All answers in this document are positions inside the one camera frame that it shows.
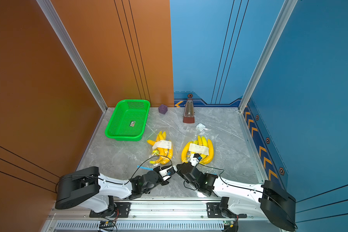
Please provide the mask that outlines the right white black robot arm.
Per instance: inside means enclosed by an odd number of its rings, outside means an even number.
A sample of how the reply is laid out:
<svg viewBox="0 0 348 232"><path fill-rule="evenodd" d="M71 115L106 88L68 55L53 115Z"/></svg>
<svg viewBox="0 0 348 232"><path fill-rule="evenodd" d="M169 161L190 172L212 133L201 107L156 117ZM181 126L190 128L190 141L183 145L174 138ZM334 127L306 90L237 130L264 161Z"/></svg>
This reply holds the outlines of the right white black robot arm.
<svg viewBox="0 0 348 232"><path fill-rule="evenodd" d="M273 181L266 180L262 184L230 181L219 175L203 173L190 162L178 164L175 170L194 190L205 196L214 194L221 198L219 209L223 217L256 216L268 219L282 230L297 230L296 199Z"/></svg>

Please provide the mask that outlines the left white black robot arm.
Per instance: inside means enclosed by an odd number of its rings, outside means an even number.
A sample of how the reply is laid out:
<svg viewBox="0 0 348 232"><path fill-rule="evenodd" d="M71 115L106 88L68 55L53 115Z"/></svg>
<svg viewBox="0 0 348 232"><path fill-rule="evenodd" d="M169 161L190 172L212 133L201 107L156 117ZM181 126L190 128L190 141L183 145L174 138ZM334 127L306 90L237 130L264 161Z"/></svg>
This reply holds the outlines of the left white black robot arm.
<svg viewBox="0 0 348 232"><path fill-rule="evenodd" d="M81 206L109 217L115 212L114 197L140 198L158 185L167 185L175 173L171 165L158 166L144 175L120 180L101 174L96 166L82 169L59 179L55 208L64 210Z"/></svg>

